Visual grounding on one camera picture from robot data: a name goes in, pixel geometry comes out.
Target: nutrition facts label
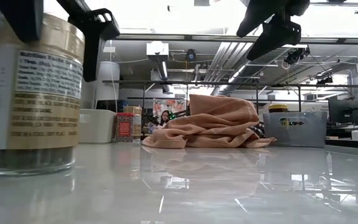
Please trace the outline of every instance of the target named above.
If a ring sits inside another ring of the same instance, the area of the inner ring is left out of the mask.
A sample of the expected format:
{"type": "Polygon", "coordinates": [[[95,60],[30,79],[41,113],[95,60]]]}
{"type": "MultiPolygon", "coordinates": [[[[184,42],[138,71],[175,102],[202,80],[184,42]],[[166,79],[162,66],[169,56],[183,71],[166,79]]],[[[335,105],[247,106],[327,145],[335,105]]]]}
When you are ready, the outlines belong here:
{"type": "Polygon", "coordinates": [[[83,68],[56,55],[20,50],[16,91],[50,93],[80,99],[83,68]]]}

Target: table surface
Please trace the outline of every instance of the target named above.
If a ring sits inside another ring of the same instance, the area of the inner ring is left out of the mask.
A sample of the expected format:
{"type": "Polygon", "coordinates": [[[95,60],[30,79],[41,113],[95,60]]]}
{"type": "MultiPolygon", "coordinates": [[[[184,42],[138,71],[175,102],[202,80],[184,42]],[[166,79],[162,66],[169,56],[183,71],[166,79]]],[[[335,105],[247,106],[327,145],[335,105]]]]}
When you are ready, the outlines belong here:
{"type": "Polygon", "coordinates": [[[0,177],[0,224],[358,223],[358,149],[80,144],[58,174],[0,177]]]}

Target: jar lid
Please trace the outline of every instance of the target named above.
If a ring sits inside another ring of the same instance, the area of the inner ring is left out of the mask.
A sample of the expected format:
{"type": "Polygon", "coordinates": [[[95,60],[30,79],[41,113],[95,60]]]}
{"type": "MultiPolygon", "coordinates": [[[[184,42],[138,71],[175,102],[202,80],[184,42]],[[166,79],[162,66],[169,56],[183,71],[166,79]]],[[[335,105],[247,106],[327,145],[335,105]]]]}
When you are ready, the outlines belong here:
{"type": "Polygon", "coordinates": [[[288,110],[288,105],[270,105],[268,109],[286,109],[288,110]]]}

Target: black monitor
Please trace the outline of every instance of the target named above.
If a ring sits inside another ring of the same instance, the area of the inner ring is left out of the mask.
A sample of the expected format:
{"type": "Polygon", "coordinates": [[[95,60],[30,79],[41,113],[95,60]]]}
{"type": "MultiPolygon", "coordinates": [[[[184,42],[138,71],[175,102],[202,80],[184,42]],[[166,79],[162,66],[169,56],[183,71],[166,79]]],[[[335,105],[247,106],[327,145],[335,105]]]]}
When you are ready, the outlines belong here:
{"type": "Polygon", "coordinates": [[[358,124],[358,101],[329,99],[329,120],[332,123],[358,124]]]}

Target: person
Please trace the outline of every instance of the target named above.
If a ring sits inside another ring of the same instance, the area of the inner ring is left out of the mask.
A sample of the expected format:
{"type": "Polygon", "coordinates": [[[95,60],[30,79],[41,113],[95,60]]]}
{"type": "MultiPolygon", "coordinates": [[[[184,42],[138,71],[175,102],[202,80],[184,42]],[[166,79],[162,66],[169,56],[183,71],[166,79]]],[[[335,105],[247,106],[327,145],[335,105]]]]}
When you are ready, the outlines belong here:
{"type": "Polygon", "coordinates": [[[153,123],[149,123],[149,130],[154,131],[156,129],[162,129],[163,127],[165,127],[165,125],[167,125],[169,121],[169,111],[165,110],[162,112],[161,114],[161,122],[159,124],[153,124],[153,123]]]}

